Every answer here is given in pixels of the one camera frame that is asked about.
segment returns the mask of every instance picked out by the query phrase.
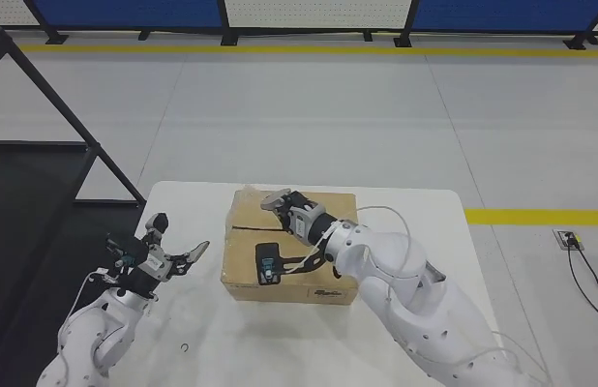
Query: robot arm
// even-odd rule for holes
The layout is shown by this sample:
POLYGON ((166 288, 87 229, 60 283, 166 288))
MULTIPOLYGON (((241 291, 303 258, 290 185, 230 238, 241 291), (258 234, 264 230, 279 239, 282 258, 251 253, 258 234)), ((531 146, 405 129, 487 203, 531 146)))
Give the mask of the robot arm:
POLYGON ((290 190, 267 196, 261 208, 305 245, 321 241, 325 257, 357 280, 361 298, 429 377, 457 387, 541 385, 508 362, 482 313, 431 265, 417 241, 338 221, 290 190))
POLYGON ((58 356, 41 374, 38 387, 108 386, 109 369, 125 355, 134 341, 135 326, 157 300, 155 288, 184 276, 209 246, 202 242, 191 252, 167 254, 160 246, 167 226, 166 215, 156 214, 141 240, 117 243, 108 237, 106 247, 117 260, 102 278, 111 288, 61 327, 58 356))

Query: gray floor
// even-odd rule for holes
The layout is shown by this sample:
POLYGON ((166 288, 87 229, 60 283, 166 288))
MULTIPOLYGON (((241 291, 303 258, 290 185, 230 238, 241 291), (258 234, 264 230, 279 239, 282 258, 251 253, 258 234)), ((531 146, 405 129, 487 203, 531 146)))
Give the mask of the gray floor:
MULTIPOLYGON (((242 44, 356 45, 342 39, 242 44)), ((415 45, 562 48, 556 39, 476 41, 427 37, 415 45)), ((108 42, 135 40, 70 38, 108 42)), ((219 43, 161 36, 148 44, 193 42, 219 43)), ((450 189, 466 207, 598 209, 598 59, 30 57, 145 195, 161 180, 258 182, 450 189)), ((7 59, 0 139, 77 139, 7 59)), ((102 165, 81 196, 129 198, 102 165)), ((598 272, 598 227, 577 231, 598 272)), ((471 233, 501 330, 548 367, 554 385, 598 386, 598 316, 575 288, 552 228, 478 225, 471 233)), ((578 259, 575 270, 598 303, 578 259)))

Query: white tabletop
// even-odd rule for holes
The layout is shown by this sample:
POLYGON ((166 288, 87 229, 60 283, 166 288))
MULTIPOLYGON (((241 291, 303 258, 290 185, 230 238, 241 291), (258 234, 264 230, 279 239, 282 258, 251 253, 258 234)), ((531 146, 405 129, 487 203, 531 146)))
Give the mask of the white tabletop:
MULTIPOLYGON (((394 343, 359 297, 350 306, 237 302, 220 282, 225 218, 243 185, 161 182, 150 193, 136 235, 157 212, 169 228, 162 246, 183 253, 211 246, 186 277, 162 283, 135 342, 110 371, 112 386, 438 386, 394 343), (187 352, 181 344, 189 346, 187 352)), ((497 329, 458 195, 441 190, 255 185, 350 193, 357 206, 388 205, 406 218, 429 261, 454 279, 497 329)), ((379 231, 404 226, 382 210, 359 213, 379 231)))

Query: power outlet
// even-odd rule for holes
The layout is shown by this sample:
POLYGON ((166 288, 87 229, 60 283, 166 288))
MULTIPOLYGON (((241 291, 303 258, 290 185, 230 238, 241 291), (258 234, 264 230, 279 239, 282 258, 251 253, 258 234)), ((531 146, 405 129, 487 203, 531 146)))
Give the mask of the power outlet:
POLYGON ((583 246, 583 242, 581 241, 581 237, 579 236, 579 234, 577 234, 576 232, 574 232, 572 230, 554 229, 553 234, 554 234, 555 239, 557 240, 557 244, 559 245, 559 247, 562 250, 568 250, 567 234, 570 232, 572 232, 574 234, 574 237, 577 238, 577 241, 579 242, 579 248, 581 249, 581 251, 585 250, 585 247, 583 246))

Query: blue wall panel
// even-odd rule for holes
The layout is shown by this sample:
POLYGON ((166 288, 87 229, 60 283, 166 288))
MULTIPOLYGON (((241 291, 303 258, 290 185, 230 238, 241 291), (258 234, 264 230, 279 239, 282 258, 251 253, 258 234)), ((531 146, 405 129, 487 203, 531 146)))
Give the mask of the blue wall panel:
POLYGON ((420 0, 414 29, 582 31, 598 0, 420 0))
POLYGON ((216 0, 37 0, 49 24, 100 27, 220 27, 216 0))

